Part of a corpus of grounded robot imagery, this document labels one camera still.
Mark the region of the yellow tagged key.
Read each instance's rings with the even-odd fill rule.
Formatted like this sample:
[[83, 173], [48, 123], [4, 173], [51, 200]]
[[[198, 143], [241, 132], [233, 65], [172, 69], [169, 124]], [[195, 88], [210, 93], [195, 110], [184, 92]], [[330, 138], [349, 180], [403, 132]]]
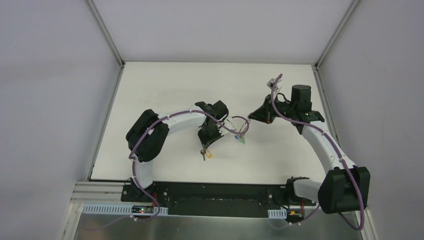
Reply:
[[202, 149], [200, 151], [200, 154], [202, 155], [203, 161], [206, 161], [206, 159], [211, 159], [213, 157], [212, 153], [208, 149]]

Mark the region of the silver keyring with clips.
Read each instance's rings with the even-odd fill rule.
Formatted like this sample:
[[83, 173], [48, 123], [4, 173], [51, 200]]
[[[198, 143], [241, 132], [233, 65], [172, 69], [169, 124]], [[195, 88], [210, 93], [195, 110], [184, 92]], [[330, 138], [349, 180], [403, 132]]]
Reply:
[[[250, 119], [248, 119], [248, 120], [247, 120], [247, 122], [245, 122], [245, 123], [244, 123], [244, 124], [240, 127], [239, 131], [240, 131], [240, 132], [245, 132], [245, 131], [249, 128], [250, 122], [251, 122], [251, 120], [250, 120]], [[245, 135], [244, 135], [244, 134], [237, 135], [237, 136], [240, 136], [240, 139], [241, 139], [241, 138], [245, 138]]]

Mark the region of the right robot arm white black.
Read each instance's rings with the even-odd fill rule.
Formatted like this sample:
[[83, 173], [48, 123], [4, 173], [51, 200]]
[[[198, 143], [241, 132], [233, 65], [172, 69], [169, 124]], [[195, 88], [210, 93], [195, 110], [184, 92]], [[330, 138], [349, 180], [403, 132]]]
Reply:
[[326, 214], [363, 211], [368, 202], [371, 180], [369, 170], [350, 160], [329, 134], [324, 117], [312, 109], [311, 87], [297, 84], [289, 100], [267, 95], [263, 104], [248, 115], [250, 120], [271, 124], [275, 118], [288, 120], [310, 144], [318, 157], [325, 178], [316, 182], [308, 177], [287, 180], [284, 200], [296, 205], [303, 199], [319, 203]]

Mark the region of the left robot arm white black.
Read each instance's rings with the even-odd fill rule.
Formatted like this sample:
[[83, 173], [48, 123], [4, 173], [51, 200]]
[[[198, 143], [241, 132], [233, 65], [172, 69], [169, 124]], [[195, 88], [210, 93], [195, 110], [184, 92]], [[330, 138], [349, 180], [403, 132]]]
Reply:
[[125, 136], [130, 149], [129, 158], [135, 162], [133, 176], [138, 182], [133, 190], [134, 197], [143, 203], [152, 198], [153, 159], [159, 155], [169, 135], [199, 128], [197, 136], [204, 154], [212, 143], [224, 136], [221, 126], [228, 116], [229, 110], [220, 100], [214, 104], [200, 101], [172, 113], [145, 110]]

